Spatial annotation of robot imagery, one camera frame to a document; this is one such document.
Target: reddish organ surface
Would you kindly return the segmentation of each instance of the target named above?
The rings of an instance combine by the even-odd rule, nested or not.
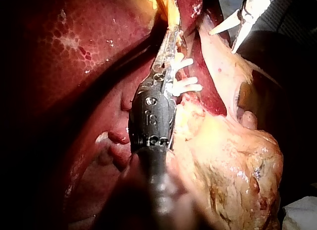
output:
[[[17,83],[11,89],[20,102],[8,103],[9,110],[14,110],[9,115],[11,129],[28,130],[22,140],[36,136],[55,121],[58,128],[53,132],[63,131],[52,136],[44,133],[47,156],[42,165],[58,159],[56,153],[61,153],[62,160],[56,161],[53,174],[47,175],[52,178],[45,176],[46,185],[39,191],[35,214],[29,221],[39,229],[88,229],[109,201],[128,163],[130,101],[155,55],[155,46],[148,46],[160,42],[165,24],[146,0],[27,0],[17,4],[23,11],[15,24],[19,28],[15,31],[19,44],[16,52],[22,59],[13,69],[19,72],[21,81],[14,80]],[[241,83],[251,83],[252,72],[260,69],[238,55],[230,55],[225,39],[208,37],[201,27],[199,40],[194,28],[197,16],[203,14],[202,0],[178,0],[178,4],[189,56],[195,61],[182,75],[198,77],[204,87],[201,93],[185,95],[177,113],[175,154],[180,166],[190,167],[181,170],[180,177],[202,201],[202,209],[207,206],[225,228],[252,228],[254,218],[260,218],[256,226],[265,227],[270,212],[275,214],[281,155],[270,135],[249,130],[236,120],[234,103]],[[200,24],[206,29],[219,23],[221,16],[216,0],[204,0],[204,6],[210,18]],[[80,115],[82,110],[86,110],[85,115]],[[76,131],[70,132],[68,126]],[[51,150],[48,143],[62,142],[56,137],[67,141]],[[231,145],[224,148],[228,140]],[[248,155],[256,159],[255,164]],[[260,160],[265,163],[261,171],[266,173],[258,180],[252,168]],[[218,180],[217,175],[226,181]],[[228,181],[238,183],[226,195]],[[244,196],[248,188],[253,192]],[[237,208],[231,210],[228,202],[236,203]]]

